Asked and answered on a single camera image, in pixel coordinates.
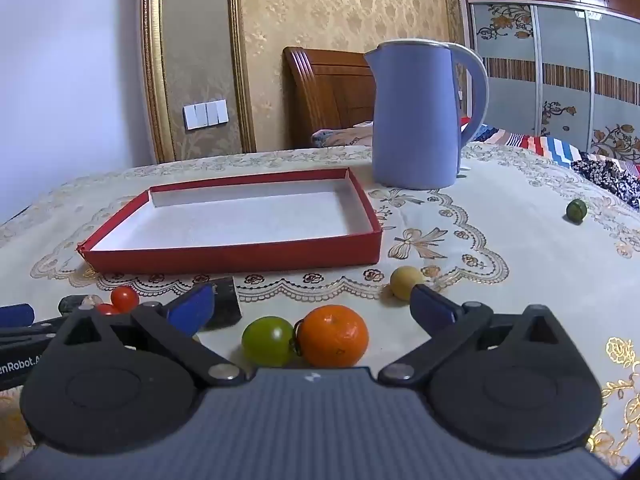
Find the red cherry tomato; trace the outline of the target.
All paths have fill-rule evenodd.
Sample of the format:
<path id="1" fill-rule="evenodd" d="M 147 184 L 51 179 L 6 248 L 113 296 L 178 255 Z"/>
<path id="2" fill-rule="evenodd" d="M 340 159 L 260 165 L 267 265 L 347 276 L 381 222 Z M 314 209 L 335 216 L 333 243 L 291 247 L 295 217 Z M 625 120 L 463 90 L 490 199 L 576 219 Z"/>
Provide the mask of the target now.
<path id="1" fill-rule="evenodd" d="M 103 315 L 119 315 L 120 313 L 112 304 L 97 304 L 94 308 Z"/>
<path id="2" fill-rule="evenodd" d="M 111 304 L 118 312 L 129 312 L 140 304 L 138 293 L 130 286 L 118 286 L 111 291 Z"/>

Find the yellow round longan fruit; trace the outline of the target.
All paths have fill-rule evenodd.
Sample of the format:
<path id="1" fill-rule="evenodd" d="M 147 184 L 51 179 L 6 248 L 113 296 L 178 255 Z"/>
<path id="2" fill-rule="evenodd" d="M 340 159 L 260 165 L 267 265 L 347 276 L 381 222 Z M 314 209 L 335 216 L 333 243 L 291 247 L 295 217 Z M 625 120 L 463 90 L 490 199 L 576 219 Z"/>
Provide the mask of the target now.
<path id="1" fill-rule="evenodd" d="M 425 283 L 425 276 L 413 266 L 400 266 L 390 276 L 390 290 L 395 298 L 409 302 L 413 287 Z"/>

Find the green tomato with stem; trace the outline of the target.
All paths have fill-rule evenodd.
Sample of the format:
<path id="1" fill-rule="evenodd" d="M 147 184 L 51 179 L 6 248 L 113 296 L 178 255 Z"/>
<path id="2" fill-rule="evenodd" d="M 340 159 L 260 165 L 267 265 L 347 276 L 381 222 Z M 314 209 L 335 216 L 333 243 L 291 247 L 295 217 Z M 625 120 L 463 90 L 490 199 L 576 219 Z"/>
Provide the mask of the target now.
<path id="1" fill-rule="evenodd" d="M 278 316 L 263 316 L 246 326 L 241 346 L 244 356 L 262 367 L 284 367 L 293 359 L 293 325 Z"/>

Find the orange mandarin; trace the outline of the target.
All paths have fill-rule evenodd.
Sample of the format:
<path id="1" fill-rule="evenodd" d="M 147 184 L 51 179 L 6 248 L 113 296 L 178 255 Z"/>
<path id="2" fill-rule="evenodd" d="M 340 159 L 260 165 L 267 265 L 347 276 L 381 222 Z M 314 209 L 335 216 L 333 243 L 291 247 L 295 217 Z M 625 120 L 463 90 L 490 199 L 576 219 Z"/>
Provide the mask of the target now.
<path id="1" fill-rule="evenodd" d="M 356 311 L 327 304 L 296 324 L 295 342 L 300 356 L 312 367 L 353 367 L 367 351 L 369 330 Z"/>

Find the black sugarcane piece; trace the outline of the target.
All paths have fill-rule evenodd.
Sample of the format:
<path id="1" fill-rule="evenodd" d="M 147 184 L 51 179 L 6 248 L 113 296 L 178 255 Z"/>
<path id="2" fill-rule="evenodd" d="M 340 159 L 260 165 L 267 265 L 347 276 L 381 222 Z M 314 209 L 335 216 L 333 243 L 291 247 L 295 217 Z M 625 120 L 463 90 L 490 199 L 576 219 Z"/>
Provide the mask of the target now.
<path id="1" fill-rule="evenodd" d="M 214 310 L 203 330 L 219 330 L 240 322 L 242 312 L 233 278 L 216 278 L 210 284 L 214 290 Z"/>

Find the small dark green lime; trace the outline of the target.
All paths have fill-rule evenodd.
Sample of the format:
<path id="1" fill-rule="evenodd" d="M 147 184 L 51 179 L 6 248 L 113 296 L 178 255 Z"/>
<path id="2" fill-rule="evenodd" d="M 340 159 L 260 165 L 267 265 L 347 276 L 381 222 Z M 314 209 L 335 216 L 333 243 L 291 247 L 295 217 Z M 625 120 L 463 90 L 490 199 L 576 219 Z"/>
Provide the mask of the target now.
<path id="1" fill-rule="evenodd" d="M 581 224 L 588 214 L 586 203 L 579 198 L 571 200 L 565 209 L 565 217 L 574 224 Z"/>

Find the colourful striped bedding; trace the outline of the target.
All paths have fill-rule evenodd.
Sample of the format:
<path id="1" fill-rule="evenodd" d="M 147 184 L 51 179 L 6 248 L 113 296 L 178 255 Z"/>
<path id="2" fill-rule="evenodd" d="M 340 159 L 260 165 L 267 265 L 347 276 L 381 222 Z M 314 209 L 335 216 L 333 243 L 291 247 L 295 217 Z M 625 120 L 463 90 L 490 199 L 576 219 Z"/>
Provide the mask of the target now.
<path id="1" fill-rule="evenodd" d="M 310 138 L 314 148 L 365 145 L 372 141 L 373 122 L 360 122 L 345 129 L 320 129 Z M 481 125 L 473 141 L 524 148 L 555 164 L 573 169 L 591 183 L 610 192 L 634 210 L 639 210 L 639 165 L 634 162 L 579 151 L 576 146 L 551 136 L 524 136 Z"/>

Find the red shallow cardboard box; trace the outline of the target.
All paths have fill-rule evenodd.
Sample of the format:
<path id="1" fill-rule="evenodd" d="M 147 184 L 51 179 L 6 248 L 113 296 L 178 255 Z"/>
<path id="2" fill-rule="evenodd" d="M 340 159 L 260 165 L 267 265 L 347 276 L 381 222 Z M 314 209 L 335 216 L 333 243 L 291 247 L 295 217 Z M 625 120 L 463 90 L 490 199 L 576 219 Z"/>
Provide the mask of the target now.
<path id="1" fill-rule="evenodd" d="M 352 170 L 151 186 L 78 247 L 100 273 L 233 274 L 375 264 L 382 228 Z"/>

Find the blue electric kettle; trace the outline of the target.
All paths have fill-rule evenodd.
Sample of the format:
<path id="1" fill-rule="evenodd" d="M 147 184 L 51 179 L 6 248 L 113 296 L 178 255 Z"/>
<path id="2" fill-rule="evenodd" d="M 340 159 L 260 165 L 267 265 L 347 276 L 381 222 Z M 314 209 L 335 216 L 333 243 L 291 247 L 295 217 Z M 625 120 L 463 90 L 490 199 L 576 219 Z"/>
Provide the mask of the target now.
<path id="1" fill-rule="evenodd" d="M 375 82 L 372 174 L 392 188 L 436 190 L 457 181 L 461 151 L 488 109 L 482 59 L 453 42 L 382 42 L 364 55 Z"/>

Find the wooden bed headboard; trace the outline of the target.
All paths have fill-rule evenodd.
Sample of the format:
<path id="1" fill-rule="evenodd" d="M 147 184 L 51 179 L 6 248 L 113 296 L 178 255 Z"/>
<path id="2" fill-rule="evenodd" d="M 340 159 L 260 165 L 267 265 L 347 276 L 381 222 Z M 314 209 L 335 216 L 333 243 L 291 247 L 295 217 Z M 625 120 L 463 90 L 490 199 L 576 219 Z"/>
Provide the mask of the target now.
<path id="1" fill-rule="evenodd" d="M 292 148 L 309 148 L 319 130 L 373 119 L 375 82 L 362 53 L 286 47 L 283 67 Z"/>

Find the sliding door wardrobe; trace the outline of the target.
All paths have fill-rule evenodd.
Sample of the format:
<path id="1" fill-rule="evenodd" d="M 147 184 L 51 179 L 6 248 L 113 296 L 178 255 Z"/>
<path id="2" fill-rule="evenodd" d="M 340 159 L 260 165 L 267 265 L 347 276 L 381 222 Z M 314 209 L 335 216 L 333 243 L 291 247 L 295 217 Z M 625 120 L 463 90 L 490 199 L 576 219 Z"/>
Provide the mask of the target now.
<path id="1" fill-rule="evenodd" d="M 468 0 L 488 125 L 639 160 L 639 0 Z"/>

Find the white wall switch panel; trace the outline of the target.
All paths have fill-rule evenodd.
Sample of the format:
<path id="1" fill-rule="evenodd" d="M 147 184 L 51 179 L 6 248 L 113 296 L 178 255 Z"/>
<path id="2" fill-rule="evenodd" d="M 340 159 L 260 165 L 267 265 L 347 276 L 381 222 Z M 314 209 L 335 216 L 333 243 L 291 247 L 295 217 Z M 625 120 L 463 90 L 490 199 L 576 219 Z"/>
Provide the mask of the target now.
<path id="1" fill-rule="evenodd" d="M 186 105 L 182 109 L 186 130 L 216 127 L 229 121 L 226 100 Z"/>

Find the gold wall frame moulding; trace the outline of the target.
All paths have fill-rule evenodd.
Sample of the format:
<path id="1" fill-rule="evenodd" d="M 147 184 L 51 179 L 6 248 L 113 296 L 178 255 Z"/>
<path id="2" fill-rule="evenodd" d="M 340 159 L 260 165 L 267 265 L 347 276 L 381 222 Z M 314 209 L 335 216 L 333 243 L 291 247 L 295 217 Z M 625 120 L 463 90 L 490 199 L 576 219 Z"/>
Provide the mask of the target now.
<path id="1" fill-rule="evenodd" d="M 255 151 L 241 0 L 140 0 L 140 32 L 156 161 Z M 226 124 L 186 130 L 183 107 L 217 100 Z"/>

